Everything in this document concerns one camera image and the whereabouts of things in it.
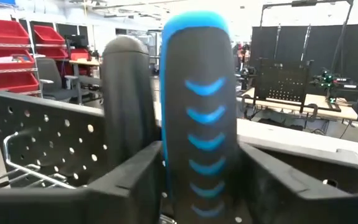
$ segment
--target desk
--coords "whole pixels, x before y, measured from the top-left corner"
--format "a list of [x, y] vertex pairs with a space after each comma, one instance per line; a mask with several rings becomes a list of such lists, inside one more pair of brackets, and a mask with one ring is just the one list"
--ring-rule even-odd
[[[154, 102], [155, 118], [161, 122], [161, 104]], [[320, 151], [336, 152], [337, 149], [354, 151], [358, 154], [358, 142], [321, 136], [268, 124], [237, 119], [237, 134], [242, 141], [251, 145], [287, 147], [294, 146]]]
[[[100, 62], [94, 61], [87, 61], [87, 60], [69, 60], [69, 63], [72, 64], [73, 67], [73, 75], [79, 77], [79, 65], [87, 65], [87, 66], [100, 66]], [[78, 104], [82, 105], [82, 94], [80, 89], [80, 84], [77, 85], [78, 90]]]
[[[246, 91], [243, 95], [249, 95], [251, 98], [255, 95], [255, 89], [251, 88], [248, 91]], [[300, 114], [300, 105], [299, 106], [293, 106], [293, 105], [286, 105], [283, 103], [280, 103], [280, 101], [285, 102], [283, 100], [276, 100], [276, 99], [270, 99], [275, 100], [277, 103], [272, 103], [269, 101], [263, 101], [263, 100], [256, 100], [256, 105], [261, 106], [263, 110], [260, 114], [262, 118], [270, 118], [276, 122], [284, 122], [285, 125], [300, 125], [304, 126], [306, 116], [309, 114], [309, 116], [312, 115], [313, 109], [312, 108], [304, 108], [303, 113]], [[341, 103], [337, 103], [338, 107], [341, 109], [341, 112], [336, 111], [329, 111], [329, 110], [321, 110], [318, 109], [317, 117], [319, 119], [316, 119], [313, 122], [308, 121], [307, 122], [307, 128], [309, 129], [323, 129], [323, 131], [326, 133], [326, 135], [332, 135], [336, 125], [337, 121], [339, 119], [349, 119], [351, 121], [357, 120], [357, 113], [351, 108], [347, 103], [346, 100], [343, 98], [340, 98], [342, 101]], [[238, 110], [237, 114], [239, 116], [242, 116], [242, 112], [239, 111], [239, 108], [241, 108], [243, 105], [241, 104], [242, 99], [237, 98], [237, 105]], [[247, 105], [253, 104], [253, 99], [245, 99], [245, 103]], [[305, 105], [314, 103], [319, 108], [329, 108], [328, 104], [326, 103], [325, 96], [320, 95], [312, 95], [307, 94], [306, 99], [304, 101]]]

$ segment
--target red storage bin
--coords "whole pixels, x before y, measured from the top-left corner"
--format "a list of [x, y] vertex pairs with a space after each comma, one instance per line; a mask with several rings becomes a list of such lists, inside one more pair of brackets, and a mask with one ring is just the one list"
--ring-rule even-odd
[[53, 49], [53, 48], [37, 48], [36, 49], [38, 54], [45, 55], [48, 58], [52, 59], [64, 59], [68, 57], [68, 54], [64, 49]]
[[36, 91], [39, 83], [31, 72], [0, 74], [0, 90], [9, 90], [13, 93]]
[[19, 22], [0, 20], [0, 44], [29, 44], [29, 36]]
[[8, 57], [11, 55], [22, 55], [28, 59], [28, 62], [12, 62], [12, 63], [0, 63], [0, 70], [4, 69], [19, 69], [19, 68], [33, 68], [35, 61], [29, 55], [27, 50], [0, 50], [0, 57]]
[[71, 49], [71, 60], [88, 59], [89, 52], [86, 49]]
[[48, 26], [34, 26], [36, 42], [38, 44], [64, 44], [65, 40], [53, 28]]

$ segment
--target workbench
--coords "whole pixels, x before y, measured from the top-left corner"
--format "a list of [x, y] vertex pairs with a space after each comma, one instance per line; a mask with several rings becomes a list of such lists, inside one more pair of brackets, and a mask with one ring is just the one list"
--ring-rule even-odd
[[[237, 116], [239, 118], [244, 117], [242, 108], [253, 107], [253, 97], [255, 95], [255, 89], [251, 88], [243, 93], [240, 97], [237, 97]], [[256, 100], [254, 110], [247, 110], [247, 116], [251, 116], [257, 112], [258, 118], [269, 118], [273, 121], [284, 124], [285, 126], [298, 125], [304, 129], [316, 130], [321, 129], [328, 136], [331, 136], [336, 129], [337, 121], [347, 119], [349, 121], [357, 120], [357, 113], [350, 106], [349, 103], [343, 98], [337, 99], [337, 107], [341, 109], [340, 112], [329, 110], [329, 105], [326, 102], [325, 96], [307, 94], [304, 105], [315, 104], [319, 108], [317, 110], [317, 119], [310, 121], [308, 118], [313, 114], [314, 109], [304, 107], [303, 112], [300, 113], [299, 106], [287, 105], [285, 103], [294, 103], [292, 101], [267, 99], [277, 101], [276, 103], [270, 101]]]
[[[155, 118], [161, 124], [160, 102], [154, 102], [154, 109]], [[299, 147], [321, 152], [336, 152], [337, 149], [345, 149], [358, 154], [358, 142], [261, 124], [245, 119], [237, 119], [237, 134], [240, 141], [254, 146], [285, 148], [290, 151], [299, 150]]]

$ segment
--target black curtain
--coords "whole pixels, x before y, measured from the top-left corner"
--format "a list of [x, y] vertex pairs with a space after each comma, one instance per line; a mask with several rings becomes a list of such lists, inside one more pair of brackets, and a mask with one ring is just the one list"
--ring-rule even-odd
[[303, 53], [307, 27], [281, 27], [278, 39], [276, 59], [282, 61], [300, 61]]
[[273, 58], [276, 46], [277, 27], [253, 27], [249, 64], [258, 67], [259, 58]]

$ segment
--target black chair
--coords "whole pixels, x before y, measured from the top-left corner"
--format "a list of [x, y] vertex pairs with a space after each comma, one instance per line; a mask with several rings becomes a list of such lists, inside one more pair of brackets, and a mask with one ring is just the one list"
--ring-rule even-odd
[[[69, 102], [72, 98], [78, 97], [81, 94], [77, 88], [72, 88], [71, 90], [62, 88], [61, 76], [53, 59], [37, 58], [36, 62], [40, 90], [42, 90], [44, 98]], [[79, 85], [78, 77], [66, 75], [65, 78], [69, 79], [73, 85]]]

